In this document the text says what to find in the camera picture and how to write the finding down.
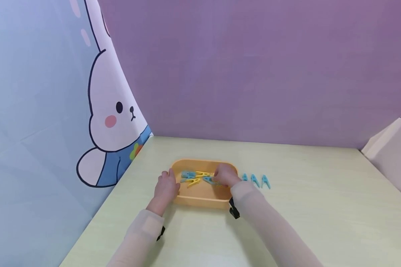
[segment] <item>bunny eye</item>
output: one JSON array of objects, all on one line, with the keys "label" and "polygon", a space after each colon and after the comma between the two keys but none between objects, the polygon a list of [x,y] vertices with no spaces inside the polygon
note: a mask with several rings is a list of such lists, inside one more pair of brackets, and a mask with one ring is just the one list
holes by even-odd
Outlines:
[{"label": "bunny eye", "polygon": [[116,111],[120,114],[123,111],[123,105],[122,102],[117,102],[116,103]]}]

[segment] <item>purple wall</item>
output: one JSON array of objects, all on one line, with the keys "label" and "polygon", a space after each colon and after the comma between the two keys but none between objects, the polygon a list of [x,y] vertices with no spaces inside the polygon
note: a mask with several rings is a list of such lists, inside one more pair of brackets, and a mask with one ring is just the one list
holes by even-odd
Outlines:
[{"label": "purple wall", "polygon": [[401,115],[401,0],[99,0],[155,135],[363,146]]}]

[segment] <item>black clip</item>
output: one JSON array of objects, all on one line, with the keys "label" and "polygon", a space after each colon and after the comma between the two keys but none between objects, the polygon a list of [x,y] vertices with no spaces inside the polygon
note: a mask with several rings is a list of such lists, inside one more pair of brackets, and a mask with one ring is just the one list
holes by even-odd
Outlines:
[{"label": "black clip", "polygon": [[240,214],[238,209],[235,207],[235,203],[233,202],[233,197],[229,200],[229,205],[230,205],[229,213],[232,214],[232,216],[235,219],[239,218]]},{"label": "black clip", "polygon": [[156,242],[159,241],[160,237],[163,236],[163,233],[165,232],[165,227],[162,226],[162,232],[160,233],[160,235],[157,237]]}]

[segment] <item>yellow tray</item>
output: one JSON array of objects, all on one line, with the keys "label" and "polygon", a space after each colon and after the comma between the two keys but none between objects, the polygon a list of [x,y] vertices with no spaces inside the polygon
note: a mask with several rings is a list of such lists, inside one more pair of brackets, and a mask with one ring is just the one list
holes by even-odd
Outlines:
[{"label": "yellow tray", "polygon": [[[181,172],[183,171],[203,171],[214,173],[220,163],[223,163],[223,161],[181,159],[175,161],[171,168],[175,173],[176,181],[180,182]],[[237,173],[238,170],[236,167],[234,165],[232,165],[232,167]],[[174,203],[204,208],[229,208],[229,200],[232,197],[230,188],[211,185],[205,181],[200,181],[200,183],[193,185],[190,188],[187,188],[188,184],[189,183],[185,182],[181,183],[180,192],[174,200]]]}]

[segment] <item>white sleeve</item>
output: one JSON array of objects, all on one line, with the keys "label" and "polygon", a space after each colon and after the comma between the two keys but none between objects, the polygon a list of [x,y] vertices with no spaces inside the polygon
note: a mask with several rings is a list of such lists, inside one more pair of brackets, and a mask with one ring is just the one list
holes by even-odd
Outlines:
[{"label": "white sleeve", "polygon": [[161,234],[163,220],[151,211],[140,211],[107,267],[142,267],[150,248]]},{"label": "white sleeve", "polygon": [[291,225],[249,181],[231,188],[235,207],[259,234],[279,267],[322,267]]}]

